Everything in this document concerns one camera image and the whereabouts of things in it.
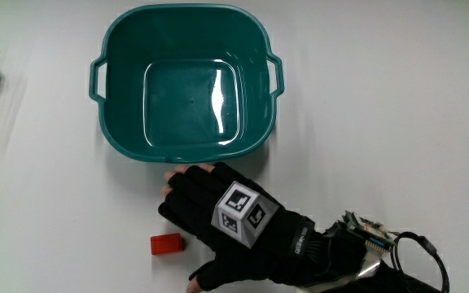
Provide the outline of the person's right hand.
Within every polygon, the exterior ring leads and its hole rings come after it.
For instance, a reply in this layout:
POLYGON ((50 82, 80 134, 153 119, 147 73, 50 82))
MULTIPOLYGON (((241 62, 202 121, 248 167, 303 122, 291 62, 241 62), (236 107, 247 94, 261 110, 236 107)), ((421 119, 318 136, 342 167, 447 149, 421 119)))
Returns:
POLYGON ((211 248, 215 258, 190 276, 188 292, 211 291, 227 283, 266 280, 288 286, 313 281, 314 264, 305 254, 293 255, 294 244, 300 248, 310 240, 313 222, 306 216, 288 211, 253 180, 229 165, 177 166, 165 173, 164 202, 158 207, 161 216, 194 235, 211 248), (253 247, 238 243, 211 225, 219 199, 233 181, 265 196, 278 206, 253 247))

